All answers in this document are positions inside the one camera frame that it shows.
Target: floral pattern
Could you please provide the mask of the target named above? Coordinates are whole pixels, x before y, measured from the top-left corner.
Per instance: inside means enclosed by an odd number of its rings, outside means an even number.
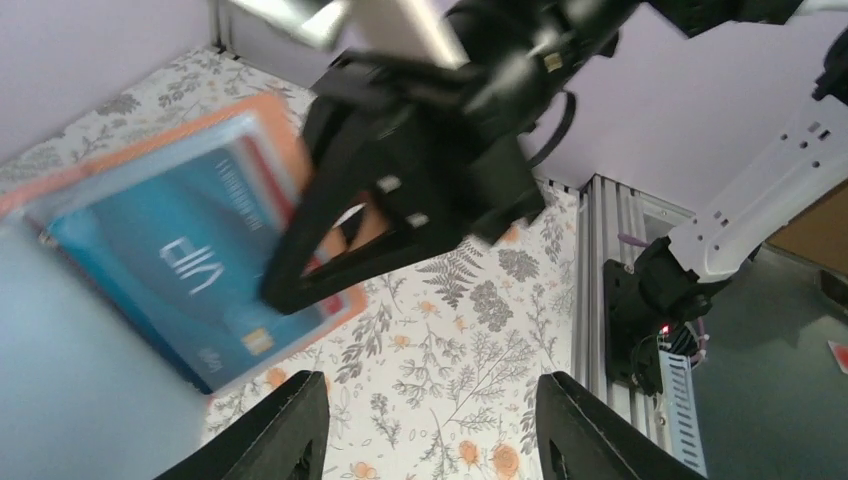
[[[18,159],[0,193],[260,91],[299,125],[307,90],[207,50],[190,52]],[[324,478],[541,480],[540,374],[569,370],[577,199],[545,183],[546,212],[495,246],[474,239],[365,283],[368,307],[210,403],[201,443],[299,370],[325,373]]]

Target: red sticker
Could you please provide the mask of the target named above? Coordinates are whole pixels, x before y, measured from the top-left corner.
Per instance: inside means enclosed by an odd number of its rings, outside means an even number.
[[[848,374],[848,347],[835,342],[827,342],[827,344],[830,345],[830,351],[833,352],[842,373]]]

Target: blue book cover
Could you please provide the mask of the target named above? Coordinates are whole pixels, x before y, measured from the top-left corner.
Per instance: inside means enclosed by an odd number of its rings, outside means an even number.
[[[205,393],[293,346],[327,314],[312,306],[284,316],[258,299],[282,234],[243,156],[235,145],[217,148],[47,226],[61,249]]]

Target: brown cardboard box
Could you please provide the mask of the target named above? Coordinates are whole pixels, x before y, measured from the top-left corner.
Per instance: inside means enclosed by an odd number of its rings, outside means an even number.
[[[848,275],[848,182],[792,220],[769,243]]]

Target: white wall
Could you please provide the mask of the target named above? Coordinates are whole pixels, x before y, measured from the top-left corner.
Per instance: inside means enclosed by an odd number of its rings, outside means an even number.
[[[443,9],[452,3],[435,1]],[[695,209],[778,134],[846,25],[848,15],[823,13],[787,26],[727,24],[686,40],[641,7],[625,24],[616,56],[591,60],[569,84],[579,97],[577,119],[541,173],[582,186],[597,172]],[[333,58],[240,12],[232,27],[238,53],[301,85]],[[349,32],[345,46],[356,43]],[[544,142],[560,111],[557,103],[530,143]]]
[[[2,0],[0,164],[212,41],[209,0]]]

